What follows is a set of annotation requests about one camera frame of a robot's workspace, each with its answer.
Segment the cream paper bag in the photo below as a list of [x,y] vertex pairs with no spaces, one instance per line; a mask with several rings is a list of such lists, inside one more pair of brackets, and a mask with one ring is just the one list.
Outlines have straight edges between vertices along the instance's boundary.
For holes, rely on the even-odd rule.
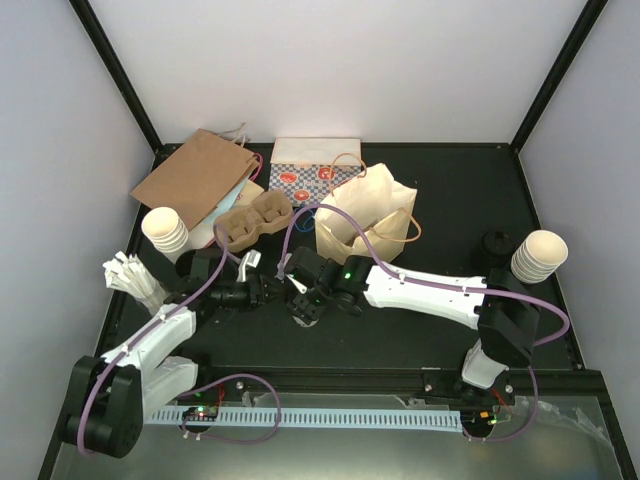
[[396,181],[384,163],[331,186],[315,213],[317,253],[343,264],[350,255],[371,256],[370,242],[381,260],[394,260],[422,236],[413,216],[416,197],[417,190]]

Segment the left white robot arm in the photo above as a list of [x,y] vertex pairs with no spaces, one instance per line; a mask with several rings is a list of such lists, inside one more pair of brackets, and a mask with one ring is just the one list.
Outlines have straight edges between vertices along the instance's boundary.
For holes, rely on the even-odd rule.
[[175,350],[217,309],[251,311],[283,297],[283,284],[256,272],[252,250],[234,278],[223,274],[229,255],[205,277],[192,271],[136,333],[100,356],[74,365],[56,425],[58,439],[87,455],[126,456],[146,420],[170,401],[202,399],[214,388],[213,372]]

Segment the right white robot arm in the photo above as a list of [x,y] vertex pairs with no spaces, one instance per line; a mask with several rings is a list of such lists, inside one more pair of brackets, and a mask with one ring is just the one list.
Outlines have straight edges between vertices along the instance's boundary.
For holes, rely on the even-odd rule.
[[359,255],[337,263],[299,247],[286,255],[283,277],[296,290],[287,307],[304,326],[315,325],[329,309],[359,316],[370,306],[441,317],[477,332],[454,379],[457,396],[467,403],[485,397],[504,372],[531,365],[539,309],[504,270],[488,277],[441,276]]

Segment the light blue paper bag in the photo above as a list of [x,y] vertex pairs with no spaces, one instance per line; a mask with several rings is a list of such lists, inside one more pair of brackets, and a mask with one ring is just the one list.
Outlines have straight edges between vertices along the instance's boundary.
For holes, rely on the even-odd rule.
[[235,186],[217,205],[218,208],[233,208],[234,206],[246,206],[255,198],[261,195],[264,189],[253,182],[245,179]]

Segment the left white cup stack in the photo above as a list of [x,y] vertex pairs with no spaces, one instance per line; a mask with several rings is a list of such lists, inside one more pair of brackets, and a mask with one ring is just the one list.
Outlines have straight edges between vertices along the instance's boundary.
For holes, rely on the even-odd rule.
[[153,247],[173,264],[188,250],[189,231],[172,208],[150,210],[144,216],[141,228]]

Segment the white cup stack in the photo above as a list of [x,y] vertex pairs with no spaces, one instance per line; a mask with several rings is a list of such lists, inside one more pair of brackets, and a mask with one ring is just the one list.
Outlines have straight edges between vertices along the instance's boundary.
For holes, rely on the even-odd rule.
[[141,228],[153,247],[173,264],[188,250],[189,231],[172,208],[150,210],[144,216]]
[[536,230],[516,249],[510,269],[519,281],[537,284],[548,279],[568,255],[568,246],[559,235],[548,230]]

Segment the blue checkered bakery bag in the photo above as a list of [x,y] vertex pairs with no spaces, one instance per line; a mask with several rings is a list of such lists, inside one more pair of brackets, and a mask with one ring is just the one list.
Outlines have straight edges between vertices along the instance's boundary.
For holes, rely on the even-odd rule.
[[294,208],[319,203],[361,173],[357,138],[279,137],[269,162],[269,189],[280,190]]

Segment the brown kraft paper bag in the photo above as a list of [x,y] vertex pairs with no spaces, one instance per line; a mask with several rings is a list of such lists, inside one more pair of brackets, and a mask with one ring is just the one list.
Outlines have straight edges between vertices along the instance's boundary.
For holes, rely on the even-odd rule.
[[197,130],[132,191],[143,205],[169,207],[191,230],[258,166],[254,153]]

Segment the crumpled white paper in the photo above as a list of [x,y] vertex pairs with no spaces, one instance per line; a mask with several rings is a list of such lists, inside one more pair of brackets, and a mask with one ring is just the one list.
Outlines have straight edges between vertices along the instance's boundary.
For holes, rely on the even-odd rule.
[[137,255],[119,251],[102,264],[106,287],[124,292],[155,315],[169,296]]

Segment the small green circuit board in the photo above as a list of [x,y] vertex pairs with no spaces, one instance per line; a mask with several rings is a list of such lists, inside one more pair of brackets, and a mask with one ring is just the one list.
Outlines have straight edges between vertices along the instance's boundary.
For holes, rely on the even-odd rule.
[[192,406],[182,413],[182,420],[186,422],[212,422],[218,416],[217,406]]

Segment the right white cup stack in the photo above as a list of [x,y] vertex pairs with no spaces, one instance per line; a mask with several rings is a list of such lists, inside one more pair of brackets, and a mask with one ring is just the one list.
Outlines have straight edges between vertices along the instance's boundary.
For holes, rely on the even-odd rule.
[[548,279],[568,255],[568,246],[559,235],[548,230],[536,230],[516,249],[510,269],[519,281],[537,284]]

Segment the left black frame post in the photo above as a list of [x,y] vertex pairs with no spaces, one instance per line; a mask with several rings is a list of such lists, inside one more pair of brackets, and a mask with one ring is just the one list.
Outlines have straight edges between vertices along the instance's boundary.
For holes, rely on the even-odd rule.
[[69,0],[69,4],[110,74],[146,142],[151,150],[157,153],[162,149],[163,142],[156,132],[91,3],[88,0]]

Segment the black frame post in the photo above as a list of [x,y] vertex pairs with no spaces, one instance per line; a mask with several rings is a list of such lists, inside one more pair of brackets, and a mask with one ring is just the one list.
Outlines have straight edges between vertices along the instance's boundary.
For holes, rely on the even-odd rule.
[[520,153],[523,150],[608,3],[608,0],[588,0],[585,2],[534,100],[528,108],[524,119],[510,142],[510,149],[512,151]]
[[110,74],[146,142],[151,150],[157,153],[162,149],[163,142],[156,132],[91,3],[88,0],[69,0],[69,4]]

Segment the right black frame post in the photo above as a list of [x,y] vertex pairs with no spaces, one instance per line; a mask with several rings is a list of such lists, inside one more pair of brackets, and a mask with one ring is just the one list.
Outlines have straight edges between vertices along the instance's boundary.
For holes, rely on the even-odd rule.
[[510,149],[512,151],[520,153],[523,150],[608,3],[608,0],[588,0],[585,2],[534,100],[528,108],[524,119],[510,142]]

